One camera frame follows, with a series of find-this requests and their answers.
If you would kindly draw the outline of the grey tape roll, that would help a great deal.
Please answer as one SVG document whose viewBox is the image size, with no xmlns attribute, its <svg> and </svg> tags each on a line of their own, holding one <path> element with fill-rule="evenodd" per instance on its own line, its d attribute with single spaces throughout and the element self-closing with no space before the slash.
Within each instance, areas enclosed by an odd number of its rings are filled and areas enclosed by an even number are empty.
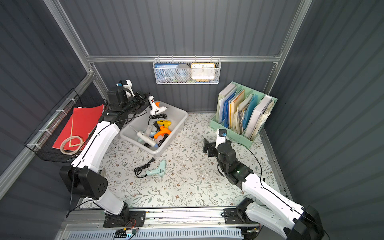
<svg viewBox="0 0 384 240">
<path fill-rule="evenodd" d="M 178 64 L 175 70 L 175 79 L 185 83 L 191 78 L 190 66 L 187 64 Z"/>
</svg>

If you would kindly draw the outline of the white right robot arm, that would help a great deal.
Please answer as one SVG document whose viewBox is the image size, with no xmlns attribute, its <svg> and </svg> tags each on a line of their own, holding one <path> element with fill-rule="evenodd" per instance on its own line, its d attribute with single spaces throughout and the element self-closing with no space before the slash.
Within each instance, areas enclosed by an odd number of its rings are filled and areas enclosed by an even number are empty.
<svg viewBox="0 0 384 240">
<path fill-rule="evenodd" d="M 261 201 L 261 207 L 245 198 L 236 207 L 236 219 L 242 223 L 259 223 L 285 240 L 321 240 L 327 236 L 319 212 L 303 207 L 278 193 L 252 169 L 239 162 L 233 143 L 211 143 L 203 140 L 203 153 L 215 157 L 219 173 L 232 185 Z"/>
</svg>

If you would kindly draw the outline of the yellow alarm clock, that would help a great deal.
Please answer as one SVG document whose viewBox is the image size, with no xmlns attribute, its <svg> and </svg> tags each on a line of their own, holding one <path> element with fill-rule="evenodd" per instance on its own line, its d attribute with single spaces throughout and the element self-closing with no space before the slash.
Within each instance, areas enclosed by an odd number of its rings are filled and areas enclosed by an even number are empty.
<svg viewBox="0 0 384 240">
<path fill-rule="evenodd" d="M 214 80 L 215 69 L 215 63 L 192 63 L 191 78 L 196 81 Z"/>
</svg>

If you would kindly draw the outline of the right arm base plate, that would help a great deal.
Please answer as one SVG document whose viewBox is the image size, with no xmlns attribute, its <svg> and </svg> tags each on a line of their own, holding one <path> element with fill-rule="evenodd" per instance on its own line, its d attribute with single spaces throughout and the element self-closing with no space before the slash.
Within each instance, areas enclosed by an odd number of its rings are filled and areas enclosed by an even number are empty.
<svg viewBox="0 0 384 240">
<path fill-rule="evenodd" d="M 239 212 L 236 208 L 224 209 L 221 216 L 224 218 L 226 225 L 259 224 L 248 219 L 245 213 Z"/>
</svg>

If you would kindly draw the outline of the white thick binder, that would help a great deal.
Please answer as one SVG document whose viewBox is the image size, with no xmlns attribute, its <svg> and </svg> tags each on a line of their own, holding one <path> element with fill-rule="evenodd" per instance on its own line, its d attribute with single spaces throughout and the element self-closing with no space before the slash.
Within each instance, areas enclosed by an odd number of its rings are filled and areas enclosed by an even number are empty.
<svg viewBox="0 0 384 240">
<path fill-rule="evenodd" d="M 254 108 L 251 118 L 249 120 L 248 126 L 244 132 L 244 137 L 248 138 L 250 140 L 250 137 L 252 135 L 252 132 L 257 124 L 257 121 L 261 114 L 266 109 L 269 102 L 273 100 L 271 96 L 265 95 L 262 100 L 259 102 L 259 104 Z"/>
</svg>

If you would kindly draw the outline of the yellow glue gun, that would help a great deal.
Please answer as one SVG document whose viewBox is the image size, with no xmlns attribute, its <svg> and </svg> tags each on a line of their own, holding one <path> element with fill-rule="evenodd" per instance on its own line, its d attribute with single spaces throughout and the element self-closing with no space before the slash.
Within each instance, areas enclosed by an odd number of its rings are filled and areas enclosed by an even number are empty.
<svg viewBox="0 0 384 240">
<path fill-rule="evenodd" d="M 156 121 L 156 126 L 158 126 L 159 128 L 160 127 L 164 127 L 166 129 L 168 129 L 170 126 L 171 126 L 172 122 L 171 121 L 168 121 L 168 120 L 159 120 L 159 121 Z"/>
</svg>

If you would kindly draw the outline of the orange glue gun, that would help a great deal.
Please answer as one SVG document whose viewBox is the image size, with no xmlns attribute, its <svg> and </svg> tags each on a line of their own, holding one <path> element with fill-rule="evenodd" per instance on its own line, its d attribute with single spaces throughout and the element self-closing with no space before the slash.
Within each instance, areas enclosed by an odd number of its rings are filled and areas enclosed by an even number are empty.
<svg viewBox="0 0 384 240">
<path fill-rule="evenodd" d="M 154 138 L 157 140 L 159 137 L 163 137 L 161 140 L 159 140 L 159 142 L 158 142 L 158 146 L 160 147 L 163 143 L 164 143 L 164 141 L 170 136 L 170 134 L 171 134 L 172 132 L 168 129 L 168 128 L 166 128 L 166 127 L 164 127 L 164 126 L 161 126 L 160 127 L 160 131 L 159 132 L 157 132 L 155 135 L 154 135 Z"/>
</svg>

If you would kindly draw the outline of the blue folder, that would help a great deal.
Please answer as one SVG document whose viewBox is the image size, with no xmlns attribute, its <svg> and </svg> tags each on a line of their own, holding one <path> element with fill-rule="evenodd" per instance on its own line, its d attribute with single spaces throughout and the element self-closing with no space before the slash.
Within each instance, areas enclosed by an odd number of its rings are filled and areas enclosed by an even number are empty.
<svg viewBox="0 0 384 240">
<path fill-rule="evenodd" d="M 229 127 L 229 101 L 235 96 L 236 91 L 232 91 L 219 101 L 218 123 L 224 127 Z"/>
</svg>

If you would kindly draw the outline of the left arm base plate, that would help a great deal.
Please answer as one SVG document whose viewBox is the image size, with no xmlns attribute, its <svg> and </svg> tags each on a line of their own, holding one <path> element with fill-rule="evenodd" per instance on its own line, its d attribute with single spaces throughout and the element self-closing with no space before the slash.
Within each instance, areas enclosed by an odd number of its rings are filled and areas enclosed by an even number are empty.
<svg viewBox="0 0 384 240">
<path fill-rule="evenodd" d="M 104 228 L 142 227 L 146 218 L 145 211 L 128 211 L 120 215 L 105 215 Z"/>
</svg>

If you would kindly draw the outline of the mint glue gun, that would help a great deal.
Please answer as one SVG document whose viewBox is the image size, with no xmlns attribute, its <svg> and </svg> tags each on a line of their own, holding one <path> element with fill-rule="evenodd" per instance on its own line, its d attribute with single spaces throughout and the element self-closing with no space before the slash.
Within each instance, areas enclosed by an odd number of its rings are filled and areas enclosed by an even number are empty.
<svg viewBox="0 0 384 240">
<path fill-rule="evenodd" d="M 156 169 L 147 170 L 150 167 L 151 163 L 154 163 L 154 162 L 155 162 L 155 159 L 151 158 L 145 165 L 136 167 L 134 169 L 135 176 L 139 179 L 142 179 L 148 176 L 154 176 L 154 175 L 159 175 L 160 177 L 164 176 L 166 173 L 167 161 L 162 160 Z"/>
</svg>

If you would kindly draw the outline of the blue box in basket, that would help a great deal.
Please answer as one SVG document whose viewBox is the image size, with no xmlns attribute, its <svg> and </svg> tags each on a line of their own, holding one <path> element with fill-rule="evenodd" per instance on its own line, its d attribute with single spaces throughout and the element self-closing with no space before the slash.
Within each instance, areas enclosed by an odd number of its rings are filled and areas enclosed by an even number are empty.
<svg viewBox="0 0 384 240">
<path fill-rule="evenodd" d="M 176 63 L 154 63 L 156 82 L 166 84 L 175 81 L 175 72 L 178 65 Z"/>
</svg>

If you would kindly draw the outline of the green plastic file organizer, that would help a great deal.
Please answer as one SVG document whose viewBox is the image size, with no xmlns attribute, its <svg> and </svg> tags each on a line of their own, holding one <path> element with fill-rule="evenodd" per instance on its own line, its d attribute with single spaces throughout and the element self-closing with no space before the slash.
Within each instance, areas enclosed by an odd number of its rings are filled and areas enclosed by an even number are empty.
<svg viewBox="0 0 384 240">
<path fill-rule="evenodd" d="M 226 128 L 223 125 L 218 123 L 218 114 L 219 114 L 219 101 L 223 99 L 225 96 L 230 94 L 232 91 L 236 91 L 235 96 L 229 101 L 229 127 Z M 249 87 L 243 86 L 241 84 L 231 82 L 228 84 L 220 93 L 218 96 L 218 104 L 217 104 L 217 111 L 215 116 L 211 119 L 210 127 L 214 130 L 217 129 L 227 129 L 227 137 L 231 140 L 234 140 L 236 142 L 239 142 L 241 144 L 246 145 L 247 147 L 250 147 L 255 139 L 253 141 L 249 140 L 248 138 L 244 137 L 243 127 L 242 127 L 242 118 L 244 115 L 244 111 L 248 104 L 250 103 L 252 96 L 258 95 L 258 104 L 262 100 L 262 98 L 267 95 L 262 92 L 253 90 Z M 278 99 L 275 97 L 272 97 L 275 104 L 277 103 Z"/>
</svg>

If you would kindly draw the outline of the small white orange-tip glue gun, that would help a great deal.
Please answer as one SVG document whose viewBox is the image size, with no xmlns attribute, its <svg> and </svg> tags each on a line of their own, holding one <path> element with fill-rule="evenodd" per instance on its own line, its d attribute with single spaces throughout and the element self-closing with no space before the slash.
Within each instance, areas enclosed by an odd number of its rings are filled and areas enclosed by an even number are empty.
<svg viewBox="0 0 384 240">
<path fill-rule="evenodd" d="M 160 107 L 159 106 L 159 102 L 155 102 L 154 101 L 154 97 L 153 96 L 149 96 L 148 98 L 148 101 L 149 101 L 149 104 L 150 104 L 150 117 L 149 117 L 149 120 L 148 120 L 148 125 L 150 124 L 150 120 L 153 120 L 153 119 L 166 119 L 167 118 L 167 114 L 165 114 L 164 112 L 167 110 L 167 107 Z"/>
</svg>

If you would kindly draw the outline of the white blue-tip glue gun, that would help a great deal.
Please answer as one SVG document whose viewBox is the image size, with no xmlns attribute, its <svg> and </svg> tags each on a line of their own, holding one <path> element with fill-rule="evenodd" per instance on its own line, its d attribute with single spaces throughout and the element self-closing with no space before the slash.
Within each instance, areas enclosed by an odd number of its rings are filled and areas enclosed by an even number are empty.
<svg viewBox="0 0 384 240">
<path fill-rule="evenodd" d="M 151 147 L 158 147 L 157 141 L 150 137 L 150 133 L 152 131 L 152 127 L 150 125 L 147 126 L 144 132 L 135 130 L 132 126 L 130 126 L 132 130 L 137 133 L 139 139 L 143 140 L 145 143 L 150 145 Z"/>
</svg>

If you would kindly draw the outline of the translucent white storage box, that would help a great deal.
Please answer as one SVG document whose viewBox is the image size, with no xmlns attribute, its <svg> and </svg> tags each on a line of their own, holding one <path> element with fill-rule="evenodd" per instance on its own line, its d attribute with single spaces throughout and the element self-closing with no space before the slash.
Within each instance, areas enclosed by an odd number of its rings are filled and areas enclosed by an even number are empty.
<svg viewBox="0 0 384 240">
<path fill-rule="evenodd" d="M 148 126 L 148 120 L 150 117 L 150 108 L 147 107 L 147 112 L 143 112 L 140 114 L 138 118 L 135 118 L 132 122 L 130 122 L 127 126 L 123 127 L 123 129 L 120 131 L 120 137 L 124 140 L 129 141 L 131 144 L 139 147 L 140 149 L 146 151 L 147 153 L 155 156 L 160 157 L 167 147 L 170 145 L 170 143 L 175 139 L 175 137 L 181 132 L 184 122 L 187 119 L 188 113 L 182 109 L 176 108 L 174 106 L 171 106 L 169 104 L 159 102 L 161 107 L 167 107 L 167 110 L 165 111 L 165 114 L 167 114 L 167 118 L 165 120 L 171 121 L 172 124 L 169 127 L 169 130 L 172 132 L 170 136 L 164 141 L 164 143 L 159 147 L 151 147 L 147 143 L 145 143 L 143 140 L 139 139 L 137 136 L 137 133 L 130 128 L 132 126 L 135 130 L 144 132 Z M 157 130 L 157 128 L 154 126 L 154 122 L 156 119 L 150 120 L 150 126 L 152 127 L 152 131 L 150 133 L 150 137 L 154 138 L 153 132 Z M 159 140 L 161 140 L 163 137 L 159 137 L 156 141 L 157 143 Z"/>
</svg>

